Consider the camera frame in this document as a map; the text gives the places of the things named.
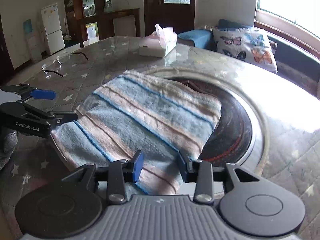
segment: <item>window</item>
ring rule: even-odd
[[[320,0],[259,0],[258,8],[320,37]]]

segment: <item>metal screw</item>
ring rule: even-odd
[[[207,194],[199,194],[196,195],[196,200],[199,202],[210,202],[212,200],[212,197]]]
[[[124,196],[120,194],[111,194],[109,195],[109,200],[113,202],[121,202],[121,201],[124,201]]]

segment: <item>wooden sideboard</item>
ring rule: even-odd
[[[139,8],[135,9],[127,9],[127,10],[119,10],[107,13],[100,13],[94,16],[85,17],[83,19],[74,19],[74,25],[76,25],[76,39],[80,43],[80,47],[83,48],[83,35],[82,30],[85,28],[86,24],[97,23],[99,38],[100,40],[104,40],[109,37],[115,36],[115,30],[113,26],[113,19],[126,17],[126,16],[134,16],[134,22],[136,27],[136,35],[137,37],[141,36],[140,33],[140,13]]]

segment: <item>butterfly print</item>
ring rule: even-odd
[[[231,37],[231,38],[229,38],[229,37],[225,37],[225,36],[220,36],[220,38],[223,39],[225,44],[230,45],[230,44],[233,43],[233,44],[235,44],[237,46],[241,45],[242,37],[235,37],[235,38]]]
[[[262,63],[262,61],[265,61],[268,64],[272,64],[272,58],[271,54],[269,51],[266,51],[265,53],[261,53],[257,50],[251,50],[253,56],[254,56],[254,61],[257,63]]]
[[[250,41],[250,44],[253,45],[253,46],[260,46],[260,47],[263,47],[264,46],[264,43],[263,43],[263,35],[260,34],[258,37],[254,38],[252,37],[250,34],[248,33],[245,33],[244,34],[247,39]]]
[[[228,51],[227,49],[223,49],[222,51],[223,51],[223,53],[224,53],[225,55],[227,55],[227,56],[229,56],[229,57],[234,57],[234,56],[231,54],[231,52]],[[245,60],[245,51],[242,50],[242,51],[239,52],[239,54],[238,54],[236,57],[234,57],[234,58],[244,61],[244,60]]]

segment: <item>floor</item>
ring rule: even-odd
[[[96,43],[98,42],[99,36],[93,39],[90,39],[88,41],[84,41],[83,45],[84,47],[89,46],[90,44]],[[26,67],[24,70],[20,71],[19,73],[17,73],[9,82],[8,85],[15,85],[15,84],[21,84],[23,82],[25,82],[27,79],[29,79],[30,77],[34,76],[35,74],[37,74],[38,72],[40,72],[42,70],[42,66],[43,64],[50,62],[50,61],[54,61],[57,59],[57,57],[59,55],[62,55],[65,52],[68,53],[72,53],[77,51],[78,49],[80,49],[80,44],[76,44],[73,45],[71,47],[68,47],[66,49],[63,49],[61,51],[58,51],[57,53],[45,58],[44,60],[37,62],[29,67]]]

